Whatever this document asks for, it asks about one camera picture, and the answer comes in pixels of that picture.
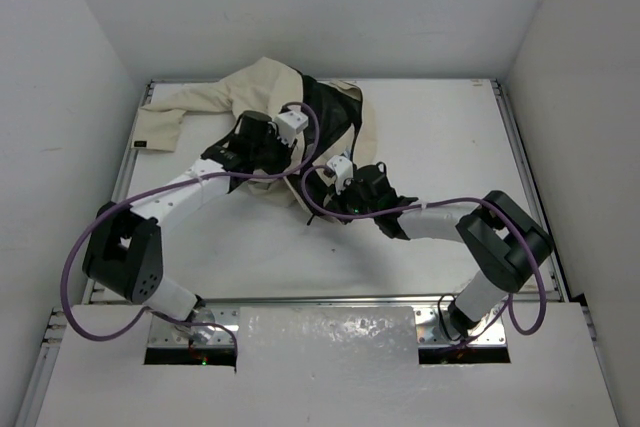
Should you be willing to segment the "cream jacket with black lining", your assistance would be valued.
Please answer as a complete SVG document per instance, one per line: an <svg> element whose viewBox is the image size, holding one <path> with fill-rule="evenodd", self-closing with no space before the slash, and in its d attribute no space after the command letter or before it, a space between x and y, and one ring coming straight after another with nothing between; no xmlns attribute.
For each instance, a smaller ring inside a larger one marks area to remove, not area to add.
<svg viewBox="0 0 640 427"><path fill-rule="evenodd" d="M215 83L201 83L153 101L138 110L132 146L150 151L175 150L188 113L230 113L237 118L257 111L275 117L284 109L313 119L298 137L290 172L276 180L247 180L250 191L288 206L298 202L313 216L331 177L324 166L336 155L356 167L370 165L377 149L374 108L361 89L342 81L319 82L270 58L261 58Z"/></svg>

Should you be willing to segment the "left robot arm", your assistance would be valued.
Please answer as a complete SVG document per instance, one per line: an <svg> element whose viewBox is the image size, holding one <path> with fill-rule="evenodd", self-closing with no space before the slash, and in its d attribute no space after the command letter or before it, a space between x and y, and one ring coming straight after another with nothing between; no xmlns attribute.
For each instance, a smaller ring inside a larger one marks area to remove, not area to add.
<svg viewBox="0 0 640 427"><path fill-rule="evenodd" d="M225 137L169 184L124 206L105 205L89 238L83 272L135 305L189 320L199 299L165 274L164 237L243 182L276 180L290 172L298 137L313 122L290 109L275 117L242 113Z"/></svg>

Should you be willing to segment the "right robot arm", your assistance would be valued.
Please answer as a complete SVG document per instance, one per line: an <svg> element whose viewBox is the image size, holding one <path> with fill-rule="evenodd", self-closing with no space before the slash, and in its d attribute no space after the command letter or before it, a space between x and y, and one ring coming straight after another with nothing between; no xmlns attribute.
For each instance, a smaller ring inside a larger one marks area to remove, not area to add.
<svg viewBox="0 0 640 427"><path fill-rule="evenodd" d="M449 342L469 338L490 314L512 313L514 295L529 280L538 287L538 315L531 327L516 329L523 335L539 330L547 302L540 267L553 253L554 244L505 192L425 203L399 195L383 163L356 167L345 157L335 156L323 169L332 179L320 204L323 213L343 223L371 219L390 239L443 240L467 248L478 271L437 313L439 333Z"/></svg>

